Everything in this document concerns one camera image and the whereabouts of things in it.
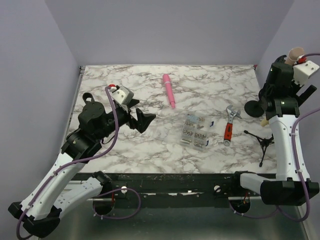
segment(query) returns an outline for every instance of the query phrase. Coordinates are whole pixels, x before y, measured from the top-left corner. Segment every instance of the black tripod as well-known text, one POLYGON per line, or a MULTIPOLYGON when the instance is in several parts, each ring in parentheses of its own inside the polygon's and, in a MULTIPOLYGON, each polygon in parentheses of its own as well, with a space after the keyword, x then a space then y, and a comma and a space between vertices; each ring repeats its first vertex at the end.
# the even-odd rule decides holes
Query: black tripod
POLYGON ((263 161, 264 161, 264 158, 265 158, 265 154, 266 154, 266 151, 267 151, 267 147, 269 147, 269 145, 275 143, 273 141, 274 140, 274 136, 272 135, 272 137, 267 139, 267 138, 261 138, 261 137, 259 137, 257 135, 254 135, 254 134, 248 132, 247 130, 244 130, 244 133, 245 134, 249 134, 249 135, 255 137, 258 140, 258 142, 260 144, 260 147, 262 149, 262 158, 261 158, 261 162, 259 163, 259 167, 262 167, 262 164, 263 164, 263 161))

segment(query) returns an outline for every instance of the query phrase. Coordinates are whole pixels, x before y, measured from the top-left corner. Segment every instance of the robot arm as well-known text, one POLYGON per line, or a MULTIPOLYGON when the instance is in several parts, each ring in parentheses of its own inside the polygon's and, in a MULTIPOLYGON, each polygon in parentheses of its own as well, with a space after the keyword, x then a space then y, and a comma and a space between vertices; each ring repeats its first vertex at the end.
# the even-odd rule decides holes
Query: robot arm
MULTIPOLYGON (((118 126, 127 124, 131 129, 143 133, 156 115, 144 114, 137 108, 136 120, 130 110, 139 103, 139 100, 133 99, 134 94, 124 86, 110 85, 109 90, 115 103, 113 110, 118 126)), ((88 92, 82 98, 85 106, 78 116, 79 128, 67 136, 57 160, 36 189, 23 201, 13 202, 8 209, 15 218, 24 222, 23 227, 30 234, 40 238, 49 235, 71 209, 105 192, 106 188, 112 189, 108 176, 95 172, 81 186, 62 194, 68 182, 101 149, 101 141, 116 129, 113 112, 106 113, 104 106, 88 92)))
POLYGON ((255 173, 241 173, 240 185, 258 193, 268 205, 300 206, 306 202, 301 173, 306 184, 309 198, 319 193, 319 184, 311 182, 302 155, 299 125, 293 130, 298 119, 299 106, 316 90, 310 86, 303 94, 297 92, 305 85, 319 66, 311 61, 290 66, 280 57, 271 65, 266 83, 259 92, 259 106, 266 115, 266 120, 274 137, 277 169, 276 178, 268 179, 255 173), (298 156, 295 161, 293 138, 298 156))

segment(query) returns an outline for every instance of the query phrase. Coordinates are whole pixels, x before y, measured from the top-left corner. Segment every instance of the clear plastic case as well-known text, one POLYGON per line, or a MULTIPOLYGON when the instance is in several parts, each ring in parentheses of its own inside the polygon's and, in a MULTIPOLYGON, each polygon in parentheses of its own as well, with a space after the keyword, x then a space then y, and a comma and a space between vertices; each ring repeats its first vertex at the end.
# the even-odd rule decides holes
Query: clear plastic case
POLYGON ((149 128, 155 139, 203 151, 208 145, 208 133, 212 125, 211 116, 168 107, 157 115, 149 128))

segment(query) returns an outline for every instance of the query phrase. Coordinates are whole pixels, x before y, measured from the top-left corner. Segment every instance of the pink object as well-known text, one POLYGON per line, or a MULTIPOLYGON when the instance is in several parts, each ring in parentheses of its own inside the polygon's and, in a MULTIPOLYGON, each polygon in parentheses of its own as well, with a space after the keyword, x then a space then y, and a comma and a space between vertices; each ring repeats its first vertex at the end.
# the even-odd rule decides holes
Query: pink object
POLYGON ((174 93, 172 92, 170 77, 168 74, 163 74, 162 79, 166 89, 166 93, 168 94, 169 102, 171 104, 171 107, 174 109, 176 107, 175 97, 174 97, 174 93))

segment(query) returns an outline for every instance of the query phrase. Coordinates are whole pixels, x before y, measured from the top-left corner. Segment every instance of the gray wall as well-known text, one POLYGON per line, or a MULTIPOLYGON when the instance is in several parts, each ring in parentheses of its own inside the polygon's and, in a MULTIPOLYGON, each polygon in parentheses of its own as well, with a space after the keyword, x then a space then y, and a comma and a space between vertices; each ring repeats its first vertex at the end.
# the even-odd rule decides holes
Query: gray wall
POLYGON ((55 161, 79 70, 43 0, 2 0, 0 33, 0 239, 12 240, 7 208, 55 161))
POLYGON ((81 65, 257 64, 293 0, 45 0, 81 65))
MULTIPOLYGON (((257 68, 257 77, 262 87, 271 63, 294 47, 303 47, 306 53, 320 52, 320 1, 295 0, 278 32, 262 56, 257 68)), ((320 57, 309 57, 320 65, 320 57)), ((310 78, 310 84, 318 90, 300 108, 301 113, 320 107, 320 72, 310 78)), ((300 139, 303 157, 311 180, 320 182, 320 113, 315 113, 300 124, 300 139)), ((320 195, 311 201, 311 219, 320 236, 320 195)))

